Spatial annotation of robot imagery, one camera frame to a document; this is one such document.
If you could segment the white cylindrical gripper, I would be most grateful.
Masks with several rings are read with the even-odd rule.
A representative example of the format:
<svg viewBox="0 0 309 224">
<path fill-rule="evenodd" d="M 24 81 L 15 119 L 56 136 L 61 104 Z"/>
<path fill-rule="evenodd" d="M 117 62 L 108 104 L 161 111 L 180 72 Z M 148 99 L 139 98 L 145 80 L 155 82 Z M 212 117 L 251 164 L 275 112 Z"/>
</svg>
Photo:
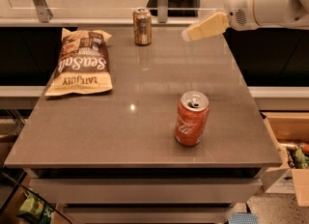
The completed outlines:
<svg viewBox="0 0 309 224">
<path fill-rule="evenodd" d="M 185 28 L 182 31 L 183 39 L 193 42 L 210 38 L 224 33 L 230 26 L 237 31 L 258 28 L 254 15 L 254 0 L 225 0 L 224 8 L 227 14 L 217 12 Z"/>
</svg>

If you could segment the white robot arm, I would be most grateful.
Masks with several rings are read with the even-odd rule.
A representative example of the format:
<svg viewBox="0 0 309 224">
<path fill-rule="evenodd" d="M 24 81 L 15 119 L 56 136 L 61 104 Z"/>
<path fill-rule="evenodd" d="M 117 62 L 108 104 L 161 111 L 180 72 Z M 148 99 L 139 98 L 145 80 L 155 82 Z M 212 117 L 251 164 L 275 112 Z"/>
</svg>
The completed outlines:
<svg viewBox="0 0 309 224">
<path fill-rule="evenodd" d="M 224 0 L 224 11 L 207 15 L 182 32 L 186 42 L 259 28 L 309 29 L 309 0 Z"/>
</svg>

